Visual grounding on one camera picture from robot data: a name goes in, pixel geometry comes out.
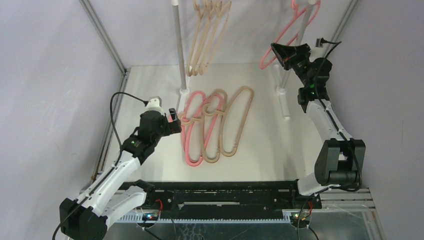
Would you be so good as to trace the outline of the left circuit board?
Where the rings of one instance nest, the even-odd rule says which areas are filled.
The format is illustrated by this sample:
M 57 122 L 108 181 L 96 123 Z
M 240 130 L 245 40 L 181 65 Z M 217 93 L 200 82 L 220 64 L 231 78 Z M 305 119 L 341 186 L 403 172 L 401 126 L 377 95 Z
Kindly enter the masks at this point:
M 142 222 L 136 223 L 139 228 L 142 228 L 143 230 L 149 229 L 160 219 L 164 205 L 162 200 L 159 198 L 155 200 L 155 203 L 158 205 L 158 209 L 153 212 L 143 213 L 141 218 Z

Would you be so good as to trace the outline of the right white rack foot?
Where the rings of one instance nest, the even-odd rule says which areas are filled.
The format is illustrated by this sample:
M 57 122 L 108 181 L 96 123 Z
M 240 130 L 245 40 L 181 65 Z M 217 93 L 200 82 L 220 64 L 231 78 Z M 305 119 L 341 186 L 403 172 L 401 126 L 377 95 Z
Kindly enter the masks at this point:
M 282 66 L 279 64 L 273 65 L 273 70 L 275 73 L 275 79 L 277 80 L 277 87 L 275 89 L 278 100 L 280 103 L 280 109 L 282 112 L 282 116 L 285 120 L 290 120 L 291 115 L 289 111 L 289 105 L 287 100 L 287 89 L 286 85 L 290 76 L 290 71 L 284 70 Z

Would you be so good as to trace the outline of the aluminium frame post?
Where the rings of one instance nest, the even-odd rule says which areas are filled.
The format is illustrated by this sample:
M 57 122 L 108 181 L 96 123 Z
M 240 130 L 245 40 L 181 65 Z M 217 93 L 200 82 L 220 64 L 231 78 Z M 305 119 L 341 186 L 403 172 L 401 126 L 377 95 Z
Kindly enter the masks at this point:
M 105 46 L 107 52 L 111 56 L 112 60 L 118 67 L 121 74 L 125 75 L 127 72 L 126 67 L 124 66 L 124 63 L 113 44 L 106 28 L 104 27 L 100 17 L 98 16 L 93 4 L 90 0 L 79 0 L 79 3 L 81 4 L 83 10 L 85 11 L 88 19 L 90 20 L 91 24 L 93 25 L 95 31 L 97 32 L 101 42 Z
M 358 6 L 359 6 L 360 3 L 361 3 L 361 0 L 350 0 L 348 2 L 348 5 L 345 8 L 345 10 L 344 10 L 344 12 L 343 12 L 340 20 L 338 21 L 335 30 L 333 31 L 330 39 L 328 39 L 327 41 L 333 42 L 333 43 L 336 43 L 336 42 L 340 42 L 341 41 L 342 34 L 343 34 L 345 28 L 347 27 L 348 23 L 350 22 L 351 18 L 353 17 L 353 15 L 354 15 L 354 13 L 355 13 L 355 11 L 358 8 Z M 330 48 L 331 47 L 334 47 L 334 46 L 335 46 L 334 44 L 327 43 L 324 46 L 325 55 L 327 53 L 329 53 L 330 52 Z

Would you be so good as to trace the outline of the left grey rack pole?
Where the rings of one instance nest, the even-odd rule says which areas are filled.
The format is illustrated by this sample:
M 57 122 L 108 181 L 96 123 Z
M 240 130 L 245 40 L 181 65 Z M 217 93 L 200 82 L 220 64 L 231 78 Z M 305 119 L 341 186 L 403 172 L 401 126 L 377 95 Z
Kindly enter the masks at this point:
M 176 36 L 176 47 L 178 55 L 178 66 L 179 66 L 179 75 L 180 75 L 180 88 L 186 88 L 186 72 L 185 72 L 185 60 L 184 60 L 184 50 L 183 50 L 183 40 L 181 33 L 181 23 L 180 23 L 180 12 L 179 12 L 179 1 L 171 0 L 174 29 Z

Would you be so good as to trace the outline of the right grey rack pole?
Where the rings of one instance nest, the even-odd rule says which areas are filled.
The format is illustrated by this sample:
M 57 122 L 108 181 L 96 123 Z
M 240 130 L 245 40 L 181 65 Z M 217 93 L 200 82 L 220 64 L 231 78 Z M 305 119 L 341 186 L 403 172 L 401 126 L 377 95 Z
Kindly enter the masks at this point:
M 307 9 L 304 13 L 299 31 L 298 31 L 297 36 L 296 36 L 296 41 L 295 41 L 296 46 L 300 45 L 302 40 L 303 40 L 306 28 L 308 26 L 308 22 L 310 20 L 310 17 L 312 15 L 312 11 L 313 11 L 314 6 L 316 4 L 317 4 L 316 0 L 309 0 L 308 1 Z M 284 74 L 282 76 L 281 84 L 279 86 L 281 90 L 285 90 L 291 72 L 292 72 L 291 70 L 287 70 L 287 71 L 284 72 Z

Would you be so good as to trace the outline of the circuit board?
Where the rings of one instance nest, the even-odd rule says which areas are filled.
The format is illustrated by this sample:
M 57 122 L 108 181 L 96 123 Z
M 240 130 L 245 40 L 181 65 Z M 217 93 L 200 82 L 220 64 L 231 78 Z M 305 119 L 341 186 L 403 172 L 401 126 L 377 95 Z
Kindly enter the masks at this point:
M 310 205 L 306 211 L 300 213 L 296 213 L 290 217 L 290 225 L 295 229 L 305 229 L 309 226 L 311 220 L 310 217 L 312 215 L 313 206 Z
M 158 205 L 158 209 L 153 212 L 143 213 L 141 218 L 142 222 L 136 223 L 139 228 L 142 228 L 143 230 L 149 229 L 160 219 L 164 205 L 162 200 L 159 198 L 155 200 L 155 203 Z

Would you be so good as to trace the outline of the right circuit board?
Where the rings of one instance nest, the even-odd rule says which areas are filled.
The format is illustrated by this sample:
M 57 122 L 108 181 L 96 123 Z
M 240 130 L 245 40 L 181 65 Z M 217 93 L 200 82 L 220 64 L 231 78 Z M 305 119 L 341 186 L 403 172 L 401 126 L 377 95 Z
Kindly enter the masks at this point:
M 310 205 L 306 211 L 300 213 L 296 213 L 290 217 L 290 225 L 295 229 L 305 229 L 309 226 L 311 220 L 310 217 L 312 215 L 313 206 Z

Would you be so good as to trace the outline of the right aluminium frame post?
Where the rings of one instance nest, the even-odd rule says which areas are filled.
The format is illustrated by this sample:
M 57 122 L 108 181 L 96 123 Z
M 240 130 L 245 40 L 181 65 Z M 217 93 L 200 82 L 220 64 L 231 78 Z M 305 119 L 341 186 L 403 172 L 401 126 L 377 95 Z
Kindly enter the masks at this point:
M 351 18 L 353 17 L 353 15 L 354 15 L 354 13 L 355 13 L 355 11 L 358 8 L 358 6 L 359 6 L 360 3 L 361 3 L 361 0 L 350 0 L 348 2 L 348 5 L 345 8 L 345 10 L 344 10 L 344 12 L 343 12 L 340 20 L 338 21 L 335 30 L 333 31 L 330 39 L 328 39 L 327 41 L 333 42 L 333 43 L 336 43 L 336 42 L 340 42 L 341 41 L 342 34 L 343 34 L 345 28 L 347 27 L 348 23 L 350 22 Z M 329 53 L 330 52 L 330 48 L 331 47 L 334 47 L 334 46 L 335 46 L 334 44 L 327 43 L 324 46 L 325 55 L 327 53 Z

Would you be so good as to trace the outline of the grey rack pole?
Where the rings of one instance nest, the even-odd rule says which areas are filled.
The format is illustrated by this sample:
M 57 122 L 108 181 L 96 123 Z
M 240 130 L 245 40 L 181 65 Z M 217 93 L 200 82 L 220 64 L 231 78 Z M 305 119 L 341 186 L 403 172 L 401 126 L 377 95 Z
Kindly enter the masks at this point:
M 183 50 L 183 40 L 181 33 L 181 23 L 180 23 L 180 12 L 179 12 L 179 1 L 171 0 L 174 29 L 176 36 L 176 47 L 178 55 L 178 66 L 179 66 L 179 75 L 180 75 L 180 88 L 186 88 L 186 72 L 185 72 L 185 60 L 184 60 L 184 50 Z
M 306 28 L 308 26 L 308 22 L 310 20 L 310 17 L 312 15 L 312 11 L 313 11 L 314 6 L 316 4 L 317 4 L 316 0 L 309 0 L 308 1 L 307 9 L 304 13 L 299 31 L 298 31 L 297 36 L 296 36 L 296 41 L 295 41 L 296 46 L 300 45 L 302 40 L 303 40 Z M 287 71 L 284 72 L 284 74 L 282 76 L 281 84 L 279 86 L 281 90 L 285 90 L 291 72 L 292 72 L 291 70 L 287 70 Z

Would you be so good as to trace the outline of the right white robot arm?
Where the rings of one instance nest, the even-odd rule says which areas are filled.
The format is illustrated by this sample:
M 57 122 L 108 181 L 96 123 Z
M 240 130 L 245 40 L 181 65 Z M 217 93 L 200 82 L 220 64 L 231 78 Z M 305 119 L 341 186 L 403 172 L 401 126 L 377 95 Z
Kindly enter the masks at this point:
M 297 189 L 289 194 L 289 203 L 302 208 L 310 195 L 330 189 L 358 191 L 363 184 L 366 144 L 347 132 L 333 110 L 326 88 L 333 67 L 329 56 L 311 61 L 312 49 L 306 43 L 289 46 L 273 42 L 270 48 L 282 68 L 294 71 L 302 82 L 297 102 L 314 123 L 322 140 L 313 173 L 297 180 Z

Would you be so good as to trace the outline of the left aluminium frame post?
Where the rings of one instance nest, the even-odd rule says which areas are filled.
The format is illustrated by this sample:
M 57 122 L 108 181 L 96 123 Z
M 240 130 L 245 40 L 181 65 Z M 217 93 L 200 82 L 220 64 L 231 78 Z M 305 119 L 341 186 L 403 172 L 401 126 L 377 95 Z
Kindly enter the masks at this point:
M 124 66 L 124 63 L 113 44 L 106 28 L 104 27 L 100 17 L 98 16 L 93 4 L 90 0 L 79 0 L 79 3 L 81 4 L 83 10 L 85 11 L 88 19 L 90 20 L 91 24 L 93 25 L 95 31 L 97 32 L 101 42 L 105 46 L 107 52 L 111 56 L 112 60 L 118 67 L 121 74 L 125 75 L 127 72 L 126 67 Z

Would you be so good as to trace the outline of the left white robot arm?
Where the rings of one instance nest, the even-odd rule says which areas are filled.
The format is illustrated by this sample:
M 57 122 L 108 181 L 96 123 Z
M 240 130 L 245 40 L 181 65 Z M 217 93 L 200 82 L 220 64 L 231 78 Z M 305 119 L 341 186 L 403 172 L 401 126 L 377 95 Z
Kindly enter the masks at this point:
M 122 143 L 116 162 L 77 198 L 61 202 L 60 223 L 52 238 L 62 232 L 73 240 L 102 240 L 108 229 L 130 210 L 153 207 L 157 200 L 154 187 L 143 180 L 136 181 L 120 197 L 112 197 L 155 151 L 161 138 L 181 131 L 174 108 L 166 114 L 161 107 L 149 107 L 140 115 L 139 126 Z

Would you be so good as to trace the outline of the beige hanger middle table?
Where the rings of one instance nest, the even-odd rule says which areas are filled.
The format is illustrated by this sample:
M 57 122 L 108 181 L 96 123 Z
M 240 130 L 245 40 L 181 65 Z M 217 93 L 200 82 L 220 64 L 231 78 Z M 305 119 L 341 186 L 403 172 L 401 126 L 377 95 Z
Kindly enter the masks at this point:
M 243 92 L 249 92 L 249 97 L 248 100 L 246 102 L 245 108 L 244 108 L 244 112 L 240 121 L 240 125 L 237 129 L 237 134 L 233 143 L 233 148 L 231 149 L 230 152 L 225 151 L 224 148 L 224 127 L 225 127 L 225 123 L 226 120 L 228 118 L 229 112 L 232 109 L 233 103 L 235 102 L 235 100 L 238 98 L 238 96 L 243 93 Z M 254 90 L 249 87 L 249 86 L 241 86 L 236 92 L 235 94 L 230 98 L 229 102 L 225 103 L 225 108 L 224 110 L 214 110 L 212 112 L 207 112 L 208 107 L 211 105 L 210 102 L 207 102 L 202 108 L 201 108 L 201 112 L 203 113 L 204 116 L 208 116 L 208 117 L 213 117 L 213 116 L 221 116 L 221 121 L 220 121 L 220 126 L 219 126 L 219 134 L 218 134 L 218 147 L 216 149 L 216 156 L 215 158 L 209 158 L 207 152 L 206 152 L 206 146 L 202 146 L 201 147 L 201 153 L 203 155 L 203 158 L 206 162 L 208 163 L 216 163 L 221 155 L 224 155 L 225 157 L 232 157 L 237 153 L 239 144 L 240 144 L 240 140 L 243 134 L 243 130 L 244 130 L 244 126 L 246 124 L 246 120 L 252 105 L 252 101 L 254 99 L 255 96 L 255 92 Z

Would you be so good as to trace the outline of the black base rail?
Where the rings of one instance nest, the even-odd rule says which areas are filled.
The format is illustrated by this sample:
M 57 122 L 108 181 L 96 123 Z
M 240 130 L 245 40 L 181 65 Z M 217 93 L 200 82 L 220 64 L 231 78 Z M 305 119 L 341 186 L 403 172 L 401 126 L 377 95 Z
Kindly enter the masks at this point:
M 296 181 L 152 181 L 145 210 L 162 207 L 174 221 L 284 221 L 284 211 L 320 210 L 320 196 L 299 194 Z

